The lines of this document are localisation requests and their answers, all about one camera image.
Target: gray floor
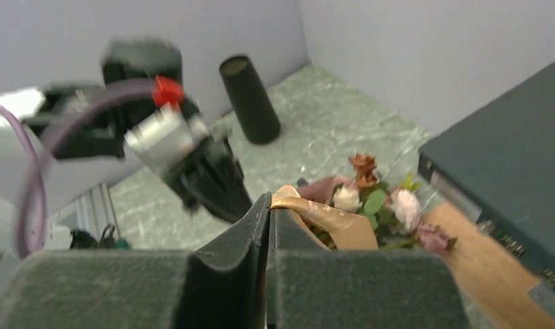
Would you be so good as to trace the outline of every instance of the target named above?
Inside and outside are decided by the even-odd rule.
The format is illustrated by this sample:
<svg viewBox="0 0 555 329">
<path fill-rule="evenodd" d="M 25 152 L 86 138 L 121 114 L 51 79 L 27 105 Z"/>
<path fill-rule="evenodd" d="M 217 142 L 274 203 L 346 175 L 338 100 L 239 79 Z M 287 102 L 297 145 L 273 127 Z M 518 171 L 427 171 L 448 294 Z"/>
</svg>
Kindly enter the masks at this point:
<svg viewBox="0 0 555 329">
<path fill-rule="evenodd" d="M 264 147 L 249 144 L 234 115 L 220 123 L 234 131 L 231 146 L 253 198 L 294 184 L 301 176 L 311 181 L 334 173 L 351 175 L 346 159 L 356 152 L 374 155 L 385 180 L 399 182 L 416 172 L 417 149 L 432 138 L 412 121 L 316 66 L 274 86 L 269 95 L 283 125 L 276 142 Z M 181 201 L 147 169 L 110 192 L 121 234 L 135 248 L 197 249 L 228 227 L 203 210 L 189 217 Z M 426 185 L 420 198 L 425 211 L 442 202 Z M 465 296 L 463 300 L 473 328 L 492 328 Z"/>
</svg>

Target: black cylinder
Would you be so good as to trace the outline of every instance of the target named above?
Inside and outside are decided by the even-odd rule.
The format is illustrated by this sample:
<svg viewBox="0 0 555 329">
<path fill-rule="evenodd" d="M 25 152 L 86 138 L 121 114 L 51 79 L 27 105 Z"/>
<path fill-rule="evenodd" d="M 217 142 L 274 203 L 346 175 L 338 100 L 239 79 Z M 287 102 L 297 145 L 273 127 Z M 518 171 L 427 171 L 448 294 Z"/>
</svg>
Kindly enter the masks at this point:
<svg viewBox="0 0 555 329">
<path fill-rule="evenodd" d="M 251 60 L 232 56 L 221 64 L 219 73 L 245 138 L 258 145 L 274 141 L 282 126 Z"/>
</svg>

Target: gold ribbon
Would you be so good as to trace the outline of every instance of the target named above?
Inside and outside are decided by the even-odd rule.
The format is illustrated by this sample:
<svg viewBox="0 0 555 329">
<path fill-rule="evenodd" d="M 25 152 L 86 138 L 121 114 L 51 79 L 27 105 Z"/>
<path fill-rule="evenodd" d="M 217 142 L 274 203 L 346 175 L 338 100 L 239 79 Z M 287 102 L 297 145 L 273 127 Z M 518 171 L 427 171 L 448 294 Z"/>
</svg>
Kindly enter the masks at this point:
<svg viewBox="0 0 555 329">
<path fill-rule="evenodd" d="M 326 249 L 306 223 L 327 232 L 337 249 L 378 250 L 376 235 L 368 218 L 302 199 L 291 185 L 283 186 L 272 195 L 270 209 L 289 209 L 295 222 Z"/>
</svg>

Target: green leaf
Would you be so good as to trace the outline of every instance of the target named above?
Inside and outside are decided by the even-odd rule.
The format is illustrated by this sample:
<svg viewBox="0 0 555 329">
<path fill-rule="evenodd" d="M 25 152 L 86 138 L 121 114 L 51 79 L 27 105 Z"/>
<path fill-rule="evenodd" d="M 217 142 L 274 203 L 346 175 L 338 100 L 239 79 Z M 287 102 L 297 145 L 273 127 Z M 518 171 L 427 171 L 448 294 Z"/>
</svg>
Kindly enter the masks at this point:
<svg viewBox="0 0 555 329">
<path fill-rule="evenodd" d="M 395 217 L 395 213 L 389 208 L 383 208 L 376 214 L 378 225 L 385 225 L 390 228 L 398 226 L 399 220 Z"/>
<path fill-rule="evenodd" d="M 413 185 L 410 186 L 409 191 L 415 192 L 419 187 L 421 187 L 421 182 L 414 183 Z"/>
<path fill-rule="evenodd" d="M 383 190 L 386 192 L 386 194 L 390 194 L 388 187 L 389 185 L 386 182 L 383 182 L 383 181 L 378 182 L 378 184 L 372 186 L 371 188 L 367 188 L 366 190 L 363 190 L 360 192 L 360 201 L 362 203 L 365 203 L 368 200 L 370 194 L 378 190 Z"/>
<path fill-rule="evenodd" d="M 327 232 L 320 232 L 319 234 L 316 235 L 316 237 L 320 240 L 324 240 L 324 239 L 328 239 L 328 237 L 330 236 L 330 234 L 328 234 Z"/>
<path fill-rule="evenodd" d="M 366 218 L 369 219 L 370 221 L 370 226 L 372 226 L 373 230 L 378 230 L 378 220 L 376 219 L 376 215 L 375 214 L 368 214 L 365 212 L 364 208 L 360 208 L 356 211 L 357 215 L 362 215 L 365 216 Z"/>
<path fill-rule="evenodd" d="M 380 247 L 380 250 L 394 250 L 394 249 L 412 249 L 419 244 L 417 239 L 409 238 L 404 239 L 403 241 L 399 241 L 397 243 L 393 243 L 390 245 L 385 245 Z"/>
<path fill-rule="evenodd" d="M 364 208 L 367 214 L 374 215 L 382 208 L 382 206 L 384 205 L 384 202 L 386 201 L 386 198 L 387 198 L 387 195 L 385 190 L 382 190 L 382 189 L 375 190 L 372 193 L 370 193 L 368 200 L 365 202 L 364 206 L 362 207 Z"/>
<path fill-rule="evenodd" d="M 457 238 L 450 238 L 447 240 L 447 250 L 453 250 L 455 243 L 457 243 Z"/>
<path fill-rule="evenodd" d="M 400 188 L 404 188 L 411 192 L 415 192 L 421 186 L 420 182 L 414 183 L 412 180 L 412 173 L 408 173 L 405 180 L 399 183 Z"/>
</svg>

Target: wooden surface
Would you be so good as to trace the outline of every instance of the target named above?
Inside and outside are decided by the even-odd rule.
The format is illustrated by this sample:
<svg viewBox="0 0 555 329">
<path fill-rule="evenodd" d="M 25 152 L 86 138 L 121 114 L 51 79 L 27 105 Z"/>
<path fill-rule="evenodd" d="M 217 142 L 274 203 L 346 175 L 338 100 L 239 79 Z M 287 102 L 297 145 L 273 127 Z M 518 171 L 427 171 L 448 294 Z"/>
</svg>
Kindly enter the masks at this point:
<svg viewBox="0 0 555 329">
<path fill-rule="evenodd" d="M 492 238 L 483 235 L 447 202 L 427 214 L 457 244 L 446 258 L 457 285 L 498 328 L 555 328 L 552 319 L 527 295 L 540 280 Z"/>
</svg>

